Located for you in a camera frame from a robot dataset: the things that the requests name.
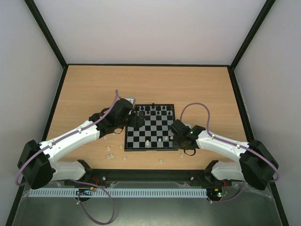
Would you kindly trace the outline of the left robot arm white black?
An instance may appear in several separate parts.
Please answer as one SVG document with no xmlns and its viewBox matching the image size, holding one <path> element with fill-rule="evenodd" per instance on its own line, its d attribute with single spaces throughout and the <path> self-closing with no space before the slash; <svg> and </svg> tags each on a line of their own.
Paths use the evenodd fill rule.
<svg viewBox="0 0 301 226">
<path fill-rule="evenodd" d="M 19 175 L 31 189 L 42 188 L 51 181 L 87 181 L 92 170 L 84 160 L 60 162 L 60 159 L 88 142 L 114 133 L 116 129 L 143 125 L 144 115 L 135 111 L 135 98 L 121 98 L 63 135 L 40 143 L 35 140 L 27 142 L 17 163 Z"/>
</svg>

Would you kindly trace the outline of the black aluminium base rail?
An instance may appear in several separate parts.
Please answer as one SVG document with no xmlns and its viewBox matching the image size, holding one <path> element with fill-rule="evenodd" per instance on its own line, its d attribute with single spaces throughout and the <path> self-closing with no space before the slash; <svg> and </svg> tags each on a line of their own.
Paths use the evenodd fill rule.
<svg viewBox="0 0 301 226">
<path fill-rule="evenodd" d="M 25 170 L 24 178 L 31 189 L 39 189 L 51 181 L 64 181 L 73 185 L 72 180 L 93 182 L 105 186 L 109 182 L 188 182 L 193 186 L 206 188 L 222 186 L 223 182 L 231 185 L 233 181 L 245 181 L 258 190 L 264 190 L 270 180 L 267 174 L 248 172 L 242 178 L 235 176 L 215 176 L 211 165 L 204 170 L 134 170 L 134 169 L 84 169 L 72 168 L 70 172 L 59 172 L 58 169 Z"/>
</svg>

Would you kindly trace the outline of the black white chessboard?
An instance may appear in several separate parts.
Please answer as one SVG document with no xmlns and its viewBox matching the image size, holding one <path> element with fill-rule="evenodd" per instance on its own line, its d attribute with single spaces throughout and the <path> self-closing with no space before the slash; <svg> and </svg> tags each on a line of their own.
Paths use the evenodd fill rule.
<svg viewBox="0 0 301 226">
<path fill-rule="evenodd" d="M 170 137 L 173 133 L 169 130 L 169 126 L 175 121 L 175 112 L 173 104 L 155 104 L 156 110 L 151 109 L 152 104 L 136 105 L 141 108 L 144 107 L 144 126 L 141 128 L 126 127 L 125 131 L 125 151 L 175 151 L 173 148 L 173 142 Z M 150 115 L 146 115 L 145 107 L 150 106 Z M 157 115 L 157 107 L 160 106 L 160 115 Z M 162 107 L 171 106 L 172 110 L 165 111 Z M 149 140 L 150 145 L 146 146 L 145 142 Z"/>
</svg>

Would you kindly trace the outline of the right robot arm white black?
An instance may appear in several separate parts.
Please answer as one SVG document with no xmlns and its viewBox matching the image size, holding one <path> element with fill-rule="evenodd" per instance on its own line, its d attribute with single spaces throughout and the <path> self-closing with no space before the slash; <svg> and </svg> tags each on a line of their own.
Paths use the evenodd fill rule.
<svg viewBox="0 0 301 226">
<path fill-rule="evenodd" d="M 233 162 L 218 161 L 206 171 L 205 179 L 214 185 L 220 180 L 245 181 L 258 190 L 265 190 L 273 180 L 278 163 L 265 145 L 258 141 L 239 142 L 211 133 L 206 128 L 176 120 L 169 126 L 173 139 L 183 150 L 205 149 L 223 155 Z"/>
</svg>

